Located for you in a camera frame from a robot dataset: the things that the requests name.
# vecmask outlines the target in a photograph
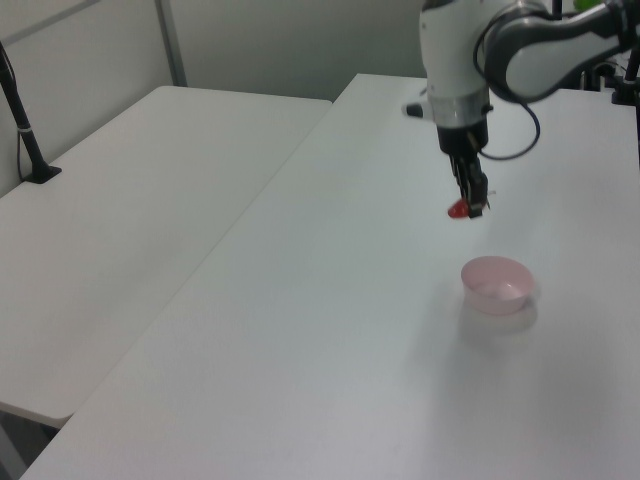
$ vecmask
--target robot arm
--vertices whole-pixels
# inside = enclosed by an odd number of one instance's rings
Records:
[[[420,42],[428,85],[404,111],[432,120],[467,202],[482,215],[487,178],[489,87],[526,105],[589,65],[638,42],[640,0],[609,0],[574,18],[554,18],[537,0],[426,0]]]

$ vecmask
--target white table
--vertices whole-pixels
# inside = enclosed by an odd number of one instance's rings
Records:
[[[485,161],[493,210],[455,221],[435,128],[400,114],[423,85],[358,76],[24,479],[636,479],[633,109],[536,105],[539,146]],[[496,110],[487,150],[525,144]],[[535,307],[463,307],[482,254],[530,266]]]
[[[0,409],[61,426],[329,106],[162,87],[0,199]]]

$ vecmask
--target black cable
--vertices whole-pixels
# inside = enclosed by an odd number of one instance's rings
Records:
[[[11,73],[11,79],[13,80],[13,83],[17,83],[16,82],[16,72],[13,70],[13,65],[11,65],[11,60],[9,60],[9,56],[7,55],[7,52],[4,49],[4,45],[2,45],[2,43],[0,43],[0,54],[2,55],[2,57],[4,58],[5,62],[7,62],[7,65],[9,66],[9,72]],[[18,167],[18,178],[20,178],[21,182],[24,182],[24,177],[22,176],[22,166],[20,165],[20,149],[21,149],[21,141],[20,141],[20,131],[16,132],[17,133],[17,142],[16,142],[16,166]]]
[[[7,65],[9,65],[9,71],[11,72],[11,78],[13,79],[13,83],[16,83],[16,72],[13,71],[13,65],[11,65],[11,60],[9,60],[9,55],[7,55],[7,52],[5,51],[4,45],[2,45],[2,43],[0,43],[0,52],[2,53],[2,56],[7,62]]]
[[[604,65],[609,65],[611,67],[620,67],[622,70],[624,70],[625,72],[627,71],[627,69],[625,67],[623,67],[622,65],[620,65],[618,62],[614,62],[612,60],[604,60],[603,62],[600,62],[596,65],[594,65],[593,67],[591,67],[593,70],[597,70],[598,68],[604,66]]]
[[[516,95],[514,95],[513,92],[504,90],[503,88],[501,88],[501,87],[499,87],[499,86],[497,86],[495,84],[491,84],[489,82],[489,80],[487,79],[487,77],[485,76],[484,71],[480,68],[480,64],[478,62],[478,52],[480,51],[480,45],[483,46],[483,51],[484,51],[484,39],[485,39],[487,33],[501,19],[502,19],[502,16],[498,16],[498,17],[494,18],[491,22],[489,22],[489,24],[486,26],[486,28],[482,31],[482,33],[478,37],[478,41],[476,42],[476,45],[475,45],[475,47],[473,49],[473,66],[475,67],[475,69],[478,72],[478,74],[484,79],[485,82],[487,82],[487,84],[491,87],[491,89],[493,91],[497,92],[501,97],[503,97],[505,99],[508,99],[509,101],[511,101],[513,103],[517,103],[522,108],[524,108],[524,110],[529,114],[529,116],[531,116],[531,120],[533,120],[533,125],[535,126],[535,129],[536,129],[535,137],[533,138],[533,141],[529,144],[529,146],[527,146],[523,150],[520,150],[519,152],[516,152],[516,153],[514,153],[512,155],[499,156],[499,155],[491,155],[489,153],[485,153],[485,152],[482,151],[482,149],[480,149],[478,151],[479,155],[481,155],[481,156],[483,156],[485,158],[488,158],[489,160],[501,160],[502,161],[502,160],[514,160],[516,158],[519,158],[519,157],[529,153],[531,150],[533,150],[533,147],[535,147],[537,145],[537,143],[538,143],[538,140],[540,140],[541,128],[540,128],[540,121],[538,120],[537,115],[534,113],[533,110],[531,110],[531,108],[529,108],[529,105],[527,105],[526,102],[524,102],[522,99],[520,99]]]
[[[17,164],[18,164],[18,177],[20,178],[20,182],[24,182],[24,177],[22,176],[22,166],[20,165],[20,144],[22,143],[20,141],[20,132],[18,133],[18,146],[16,148],[16,150],[18,151],[18,159],[17,159]]]

